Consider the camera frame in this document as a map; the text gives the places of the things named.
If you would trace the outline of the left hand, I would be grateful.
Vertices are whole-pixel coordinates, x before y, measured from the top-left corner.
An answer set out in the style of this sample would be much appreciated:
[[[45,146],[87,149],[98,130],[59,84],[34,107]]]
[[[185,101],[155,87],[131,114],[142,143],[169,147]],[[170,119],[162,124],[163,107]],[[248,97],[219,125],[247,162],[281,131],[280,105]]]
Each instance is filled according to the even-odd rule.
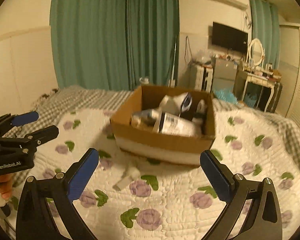
[[[5,206],[12,196],[13,174],[0,175],[0,207]]]

